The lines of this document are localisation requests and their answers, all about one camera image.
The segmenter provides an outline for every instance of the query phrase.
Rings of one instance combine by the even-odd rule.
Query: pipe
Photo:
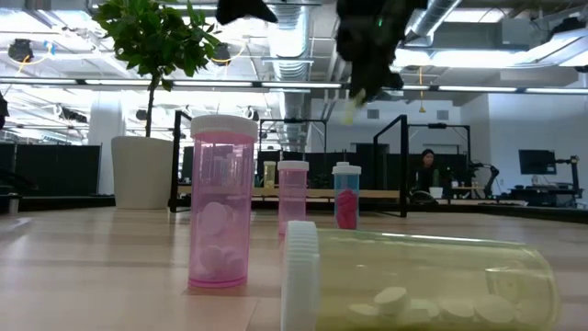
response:
[[[461,0],[429,0],[427,9],[416,17],[409,28],[406,44],[417,47],[431,46],[437,28],[460,3]]]
[[[306,58],[309,54],[310,9],[307,6],[273,6],[278,23],[269,34],[271,56],[290,60]],[[307,81],[310,64],[307,62],[273,62],[278,81]],[[311,97],[304,93],[281,93],[279,106],[283,119],[307,119],[311,115]],[[308,124],[284,124],[285,150],[303,151]]]

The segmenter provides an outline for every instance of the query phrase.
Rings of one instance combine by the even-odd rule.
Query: pillar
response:
[[[89,145],[101,145],[99,194],[114,194],[114,172],[112,170],[112,138],[125,135],[125,112],[121,92],[94,92],[90,110]]]

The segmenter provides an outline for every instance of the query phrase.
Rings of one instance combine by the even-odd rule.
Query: white planter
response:
[[[144,137],[112,139],[117,208],[167,208],[172,184],[172,142]]]

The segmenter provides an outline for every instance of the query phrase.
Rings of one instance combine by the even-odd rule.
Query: potted plant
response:
[[[153,100],[161,86],[171,91],[166,77],[176,69],[194,76],[206,69],[219,41],[210,33],[214,26],[188,2],[189,23],[165,4],[175,0],[107,0],[94,20],[114,40],[115,57],[148,75],[149,103],[146,137],[116,137],[112,159],[117,206],[125,209],[161,209],[167,206],[172,173],[171,142],[151,139]]]

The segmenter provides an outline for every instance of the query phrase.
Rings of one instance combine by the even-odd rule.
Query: computer monitor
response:
[[[553,151],[519,150],[522,175],[556,175],[555,153]]]

